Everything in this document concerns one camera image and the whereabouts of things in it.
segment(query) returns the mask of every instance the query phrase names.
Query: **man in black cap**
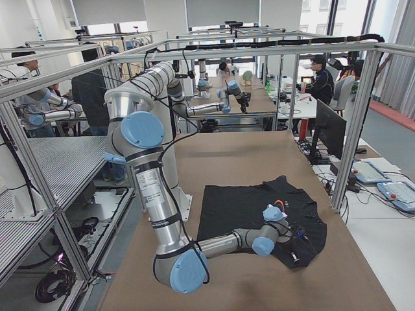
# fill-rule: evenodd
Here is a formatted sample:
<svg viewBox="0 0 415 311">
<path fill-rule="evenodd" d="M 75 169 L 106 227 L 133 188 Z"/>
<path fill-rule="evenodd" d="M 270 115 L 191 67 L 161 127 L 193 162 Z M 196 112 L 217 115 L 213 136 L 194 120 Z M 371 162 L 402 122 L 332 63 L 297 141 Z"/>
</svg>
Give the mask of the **man in black cap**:
<svg viewBox="0 0 415 311">
<path fill-rule="evenodd" d="M 326 59 L 323 55 L 311 58 L 311 70 L 315 71 L 316 78 L 305 88 L 305 92 L 315 99 L 320 99 L 326 105 L 330 104 L 333 98 L 333 77 L 326 69 Z"/>
</svg>

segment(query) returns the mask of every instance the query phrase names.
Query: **desk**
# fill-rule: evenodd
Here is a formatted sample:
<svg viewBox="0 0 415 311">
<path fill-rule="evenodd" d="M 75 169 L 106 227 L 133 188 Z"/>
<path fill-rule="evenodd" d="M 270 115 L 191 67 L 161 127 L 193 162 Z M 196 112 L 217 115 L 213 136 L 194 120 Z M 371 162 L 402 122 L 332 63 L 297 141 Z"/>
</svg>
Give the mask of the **desk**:
<svg viewBox="0 0 415 311">
<path fill-rule="evenodd" d="M 202 119 L 248 119 L 248 123 L 254 123 L 252 120 L 253 118 L 263 119 L 263 118 L 272 118 L 275 119 L 275 105 L 270 100 L 267 92 L 262 88 L 261 82 L 258 78 L 253 77 L 252 85 L 251 86 L 243 86 L 240 84 L 240 80 L 242 79 L 241 76 L 230 76 L 225 79 L 221 77 L 213 77 L 210 78 L 209 81 L 212 84 L 212 88 L 207 89 L 207 92 L 211 95 L 210 98 L 207 99 L 199 99 L 199 98 L 192 98 L 189 105 L 190 106 L 197 106 L 202 104 L 209 104 L 212 102 L 218 102 L 219 99 L 216 95 L 216 90 L 221 88 L 222 85 L 226 86 L 224 80 L 230 82 L 232 80 L 236 80 L 239 83 L 239 87 L 241 88 L 242 92 L 249 92 L 251 93 L 251 101 L 249 102 L 249 106 L 246 108 L 248 113 L 241 112 L 241 105 L 238 104 L 235 97 L 233 95 L 229 96 L 230 99 L 230 106 L 231 111 L 230 113 L 222 113 L 222 112 L 214 112 L 214 113 L 207 113 L 200 116 L 190 116 L 190 120 L 200 121 Z"/>
<path fill-rule="evenodd" d="M 370 161 L 383 171 L 399 172 L 397 166 L 389 163 L 369 146 L 365 146 L 362 139 L 359 147 L 368 150 L 366 155 L 358 155 L 363 161 Z M 326 173 L 324 176 L 327 179 L 336 180 L 329 171 L 328 165 L 318 165 L 313 168 L 319 176 L 323 172 Z M 388 177 L 393 181 L 406 181 L 414 185 L 404 176 L 388 174 Z M 383 197 L 377 187 L 365 187 Z M 407 263 L 413 262 L 415 258 L 415 218 L 404 217 L 364 191 L 358 194 L 346 191 L 346 196 L 349 201 L 347 227 L 350 233 L 396 310 L 413 310 L 415 270 Z"/>
<path fill-rule="evenodd" d="M 323 251 L 291 270 L 273 257 L 223 255 L 211 281 L 182 295 L 152 274 L 156 236 L 142 217 L 102 304 L 113 310 L 395 310 L 289 132 L 205 133 L 175 146 L 180 186 L 193 195 L 187 231 L 196 236 L 205 185 L 257 185 L 286 175 L 318 203 L 327 224 Z"/>
<path fill-rule="evenodd" d="M 241 105 L 239 105 L 233 95 L 230 95 L 230 105 L 231 105 L 231 112 L 228 114 L 224 114 L 222 112 L 215 112 L 215 113 L 207 113 L 205 115 L 200 116 L 192 116 L 189 117 L 191 120 L 200 121 L 202 119 L 248 119 L 248 123 L 253 123 L 253 118 L 263 119 L 263 118 L 272 118 L 272 122 L 275 122 L 275 112 L 276 107 L 274 103 L 271 101 L 270 96 L 272 93 L 267 94 L 264 90 L 261 81 L 256 77 L 252 77 L 252 85 L 251 86 L 243 86 L 241 84 L 242 77 L 241 76 L 229 76 L 225 79 L 221 77 L 213 77 L 210 78 L 209 81 L 212 84 L 212 88 L 207 89 L 207 92 L 211 94 L 210 98 L 207 99 L 199 99 L 199 98 L 192 98 L 189 105 L 190 106 L 197 106 L 202 104 L 208 104 L 210 102 L 217 102 L 218 98 L 216 96 L 216 90 L 224 87 L 226 84 L 224 81 L 229 83 L 232 80 L 236 80 L 241 88 L 242 92 L 249 92 L 251 93 L 251 101 L 249 103 L 249 107 L 246 108 L 248 113 L 241 113 Z M 313 119 L 316 117 L 316 106 L 317 101 L 313 97 L 308 97 L 309 94 L 297 94 L 296 101 L 295 101 L 295 109 L 298 112 L 294 113 L 294 119 Z M 289 112 L 282 113 L 281 109 L 278 112 L 278 120 L 286 120 L 289 117 Z M 180 128 L 182 132 L 189 132 L 190 128 L 186 128 L 182 126 L 184 120 L 179 120 Z"/>
</svg>

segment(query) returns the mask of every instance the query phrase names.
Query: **cup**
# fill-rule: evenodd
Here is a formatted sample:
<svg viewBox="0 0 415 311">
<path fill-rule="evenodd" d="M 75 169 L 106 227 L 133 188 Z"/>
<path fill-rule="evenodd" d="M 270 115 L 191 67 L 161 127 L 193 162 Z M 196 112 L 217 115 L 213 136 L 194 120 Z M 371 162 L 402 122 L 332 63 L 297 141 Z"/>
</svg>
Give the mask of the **cup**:
<svg viewBox="0 0 415 311">
<path fill-rule="evenodd" d="M 300 93 L 301 94 L 304 94 L 305 93 L 305 86 L 306 86 L 306 83 L 305 82 L 301 82 L 301 89 L 300 89 Z"/>
</svg>

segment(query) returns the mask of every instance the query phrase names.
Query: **office chair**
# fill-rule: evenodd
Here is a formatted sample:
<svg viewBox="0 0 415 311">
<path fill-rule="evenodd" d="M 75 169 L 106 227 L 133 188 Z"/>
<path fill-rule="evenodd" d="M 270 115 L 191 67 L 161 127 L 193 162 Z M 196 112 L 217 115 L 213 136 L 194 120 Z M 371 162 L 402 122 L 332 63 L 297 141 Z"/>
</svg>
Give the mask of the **office chair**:
<svg viewBox="0 0 415 311">
<path fill-rule="evenodd" d="M 326 66 L 326 69 L 331 74 L 331 76 L 333 77 L 333 81 L 336 81 L 337 77 L 338 77 L 338 73 L 340 71 L 338 71 L 337 69 L 335 69 L 334 67 L 331 67 L 331 66 Z"/>
<path fill-rule="evenodd" d="M 335 82 L 335 90 L 329 106 L 342 117 L 353 83 L 355 83 L 355 76 L 348 76 L 343 80 Z"/>
</svg>

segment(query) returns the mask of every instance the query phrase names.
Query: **person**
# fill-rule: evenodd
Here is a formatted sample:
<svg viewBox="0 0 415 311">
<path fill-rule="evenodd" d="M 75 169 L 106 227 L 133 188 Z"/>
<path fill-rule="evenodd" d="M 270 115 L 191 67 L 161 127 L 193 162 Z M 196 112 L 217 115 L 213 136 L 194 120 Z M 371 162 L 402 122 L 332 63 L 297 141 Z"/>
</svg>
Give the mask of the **person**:
<svg viewBox="0 0 415 311">
<path fill-rule="evenodd" d="M 311 58 L 311 70 L 316 73 L 316 78 L 305 88 L 305 92 L 311 94 L 315 99 L 320 99 L 326 105 L 330 104 L 333 98 L 333 77 L 326 69 L 326 59 L 323 55 L 316 55 Z"/>
<path fill-rule="evenodd" d="M 355 76 L 355 81 L 359 81 L 362 75 L 364 60 L 355 60 L 351 65 L 350 69 L 346 70 L 344 74 L 341 76 L 341 80 L 346 78 L 347 76 Z"/>
<path fill-rule="evenodd" d="M 82 51 L 85 62 L 97 59 L 96 49 Z M 82 105 L 86 119 L 93 136 L 106 136 L 110 116 L 104 106 L 106 85 L 101 69 L 96 69 L 72 79 L 72 96 L 75 102 Z M 128 179 L 125 176 L 125 166 L 115 163 L 105 163 L 101 170 L 104 181 L 115 180 L 115 185 L 125 184 Z"/>
<path fill-rule="evenodd" d="M 47 88 L 49 89 L 49 91 L 51 91 L 52 93 L 60 97 L 59 83 L 52 84 L 51 86 L 48 86 Z"/>
<path fill-rule="evenodd" d="M 226 76 L 237 76 L 239 73 L 239 68 L 234 65 L 228 65 L 226 62 L 221 62 L 219 64 L 219 70 L 217 76 L 226 77 Z"/>
<path fill-rule="evenodd" d="M 13 52 L 12 57 L 21 57 L 33 55 L 35 52 L 30 51 L 21 51 Z M 39 62 L 37 60 L 30 60 L 28 62 L 18 63 L 18 66 L 26 67 L 30 72 L 37 70 L 39 68 Z M 50 111 L 51 107 L 47 102 L 38 102 L 28 95 L 23 95 L 18 98 L 15 98 L 15 103 L 18 111 L 18 115 L 21 117 L 23 112 L 25 113 L 39 113 L 44 111 Z M 21 123 L 27 131 L 29 137 L 55 137 L 51 123 L 48 121 L 43 122 L 40 125 L 33 125 L 29 121 L 26 121 L 24 118 L 21 118 Z"/>
</svg>

